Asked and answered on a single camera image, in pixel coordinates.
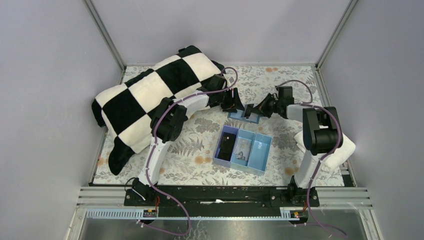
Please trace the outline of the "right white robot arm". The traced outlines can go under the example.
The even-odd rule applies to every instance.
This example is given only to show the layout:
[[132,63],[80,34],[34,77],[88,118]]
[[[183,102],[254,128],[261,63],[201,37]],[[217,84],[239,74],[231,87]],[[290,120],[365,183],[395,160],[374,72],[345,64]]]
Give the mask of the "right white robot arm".
[[302,123],[305,153],[298,172],[280,196],[282,201],[294,206],[308,205],[314,197],[314,180],[324,161],[343,144],[338,112],[334,106],[295,103],[292,86],[278,86],[276,90],[276,94],[269,93],[258,105],[249,104],[245,116],[256,114],[270,118],[278,114]]

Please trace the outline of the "teal leather card holder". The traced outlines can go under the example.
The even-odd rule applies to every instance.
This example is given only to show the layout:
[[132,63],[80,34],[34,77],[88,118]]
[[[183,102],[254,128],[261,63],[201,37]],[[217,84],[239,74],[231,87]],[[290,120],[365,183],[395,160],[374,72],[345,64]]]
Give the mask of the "teal leather card holder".
[[228,116],[229,119],[233,120],[240,120],[247,123],[253,123],[258,124],[260,122],[260,116],[255,113],[250,113],[249,116],[247,116],[246,112],[243,110],[237,109],[236,112],[229,112]]

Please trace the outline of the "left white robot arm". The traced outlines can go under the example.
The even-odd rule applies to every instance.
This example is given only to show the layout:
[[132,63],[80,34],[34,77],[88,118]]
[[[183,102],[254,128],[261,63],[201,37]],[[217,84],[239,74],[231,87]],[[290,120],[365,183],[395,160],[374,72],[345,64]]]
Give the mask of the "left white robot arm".
[[238,89],[227,85],[221,74],[215,74],[194,93],[178,99],[163,98],[151,126],[151,143],[142,171],[133,179],[126,191],[126,201],[137,206],[147,206],[158,199],[159,171],[172,142],[181,134],[185,122],[197,111],[221,107],[224,112],[244,110]]

